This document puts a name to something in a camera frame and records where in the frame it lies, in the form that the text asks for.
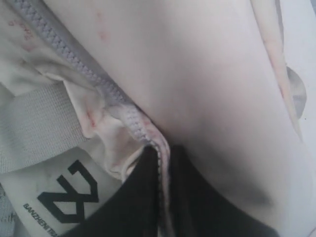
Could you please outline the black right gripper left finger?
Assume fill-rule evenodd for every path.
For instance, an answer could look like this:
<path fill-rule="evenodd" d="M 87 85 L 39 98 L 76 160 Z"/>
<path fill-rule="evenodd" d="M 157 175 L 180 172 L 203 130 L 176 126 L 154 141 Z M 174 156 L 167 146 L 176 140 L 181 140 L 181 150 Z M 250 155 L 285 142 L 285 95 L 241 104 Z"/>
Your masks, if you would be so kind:
<path fill-rule="evenodd" d="M 119 190 L 67 237 L 156 237 L 158 235 L 158 156 L 145 147 Z"/>

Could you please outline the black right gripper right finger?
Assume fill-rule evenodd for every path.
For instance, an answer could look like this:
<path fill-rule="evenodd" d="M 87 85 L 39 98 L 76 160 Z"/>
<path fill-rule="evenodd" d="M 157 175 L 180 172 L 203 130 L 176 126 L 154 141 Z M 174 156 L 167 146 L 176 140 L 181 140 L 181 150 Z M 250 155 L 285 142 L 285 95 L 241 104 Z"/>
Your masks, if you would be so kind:
<path fill-rule="evenodd" d="M 181 146 L 171 148 L 170 208 L 177 237 L 277 237 L 273 228 L 250 217 L 202 177 Z"/>

